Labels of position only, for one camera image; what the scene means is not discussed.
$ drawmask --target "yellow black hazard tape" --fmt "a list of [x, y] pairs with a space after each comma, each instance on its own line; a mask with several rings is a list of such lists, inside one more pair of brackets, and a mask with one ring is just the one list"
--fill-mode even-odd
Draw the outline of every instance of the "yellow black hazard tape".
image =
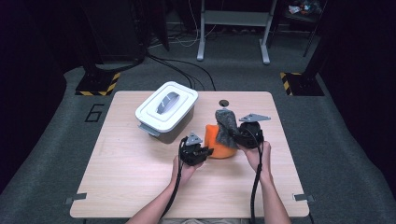
[[280, 73], [280, 78], [282, 78], [283, 87], [285, 88], [286, 94], [293, 95], [290, 84], [288, 82], [288, 75], [300, 76], [301, 73]]
[[120, 73], [114, 75], [111, 79], [111, 82], [108, 85], [107, 90], [105, 91], [76, 91], [76, 95], [86, 95], [86, 96], [94, 96], [94, 95], [109, 95], [113, 92], [114, 88], [116, 87], [117, 81], [119, 80]]

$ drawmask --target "hand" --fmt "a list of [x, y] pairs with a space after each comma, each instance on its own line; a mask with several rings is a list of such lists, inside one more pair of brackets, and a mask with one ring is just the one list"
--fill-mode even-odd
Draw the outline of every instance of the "hand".
[[[178, 185], [179, 188], [183, 187], [184, 185], [189, 182], [190, 178], [194, 174], [194, 172], [200, 168], [204, 163], [198, 163], [194, 166], [189, 166], [187, 164], [183, 164], [183, 167], [181, 169], [181, 178], [180, 178], [180, 183]], [[173, 161], [173, 171], [172, 171], [172, 178], [171, 178], [171, 183], [170, 185], [174, 186], [176, 184], [177, 180], [177, 172], [178, 172], [178, 156], [175, 156], [174, 161]]]
[[[246, 147], [242, 147], [238, 145], [238, 147], [245, 152], [247, 156], [247, 161], [250, 164], [251, 168], [256, 172], [257, 166], [260, 162], [260, 154], [257, 148], [249, 149]], [[264, 141], [261, 143], [262, 148], [262, 170], [268, 174], [271, 174], [271, 145], [269, 142]]]

